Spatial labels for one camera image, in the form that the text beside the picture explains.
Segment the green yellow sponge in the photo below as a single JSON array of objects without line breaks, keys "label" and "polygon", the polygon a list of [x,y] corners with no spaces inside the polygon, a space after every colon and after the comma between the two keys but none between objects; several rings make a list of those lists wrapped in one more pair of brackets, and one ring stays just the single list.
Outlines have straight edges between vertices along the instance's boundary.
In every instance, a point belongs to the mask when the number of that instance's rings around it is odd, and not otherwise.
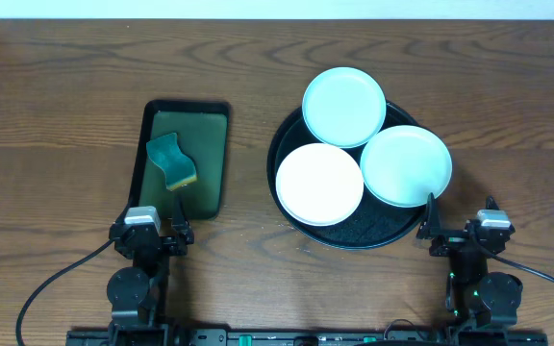
[{"label": "green yellow sponge", "polygon": [[176,133],[149,140],[146,151],[149,160],[164,173],[164,184],[168,191],[197,181],[195,163],[181,150]]}]

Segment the green plate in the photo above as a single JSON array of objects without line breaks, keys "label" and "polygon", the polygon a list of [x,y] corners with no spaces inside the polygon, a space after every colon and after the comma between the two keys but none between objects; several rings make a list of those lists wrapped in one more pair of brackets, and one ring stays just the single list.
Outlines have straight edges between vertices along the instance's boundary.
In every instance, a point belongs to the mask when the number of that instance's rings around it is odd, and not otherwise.
[{"label": "green plate", "polygon": [[426,204],[448,187],[453,170],[450,153],[434,133],[413,125],[380,131],[360,157],[366,188],[378,200],[399,208]]},{"label": "green plate", "polygon": [[302,99],[302,115],[317,140],[355,148],[381,130],[387,100],[380,85],[363,70],[334,67],[309,83]]}]

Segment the pink white plate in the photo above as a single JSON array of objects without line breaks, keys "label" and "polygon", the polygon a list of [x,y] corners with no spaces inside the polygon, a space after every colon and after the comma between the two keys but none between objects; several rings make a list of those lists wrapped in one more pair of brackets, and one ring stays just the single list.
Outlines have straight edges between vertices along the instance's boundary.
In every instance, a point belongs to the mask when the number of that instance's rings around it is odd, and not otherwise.
[{"label": "pink white plate", "polygon": [[277,169],[275,186],[286,212],[316,227],[345,220],[364,195],[359,165],[344,150],[324,143],[306,144],[290,152]]}]

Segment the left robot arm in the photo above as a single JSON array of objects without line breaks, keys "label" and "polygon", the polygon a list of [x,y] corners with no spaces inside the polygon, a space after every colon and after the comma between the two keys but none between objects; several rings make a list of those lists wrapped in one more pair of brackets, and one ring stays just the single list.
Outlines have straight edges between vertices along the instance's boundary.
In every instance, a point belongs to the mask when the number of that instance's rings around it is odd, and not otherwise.
[{"label": "left robot arm", "polygon": [[108,346],[190,344],[190,332],[165,313],[170,259],[186,255],[194,242],[179,197],[173,198],[170,233],[161,235],[160,227],[154,207],[129,202],[109,229],[114,249],[132,265],[115,272],[107,284],[112,304]]}]

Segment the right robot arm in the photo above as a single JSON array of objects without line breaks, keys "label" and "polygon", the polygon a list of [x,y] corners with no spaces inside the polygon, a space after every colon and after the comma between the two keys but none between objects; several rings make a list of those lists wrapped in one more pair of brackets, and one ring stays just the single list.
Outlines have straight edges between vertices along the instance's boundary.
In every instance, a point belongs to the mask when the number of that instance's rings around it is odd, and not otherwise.
[{"label": "right robot arm", "polygon": [[507,329],[517,322],[523,284],[514,275],[491,272],[488,260],[505,250],[514,232],[507,213],[490,196],[485,207],[458,230],[444,228],[437,199],[428,196],[416,237],[431,242],[430,256],[449,261],[445,307],[455,320],[442,333],[445,343],[509,343]]}]

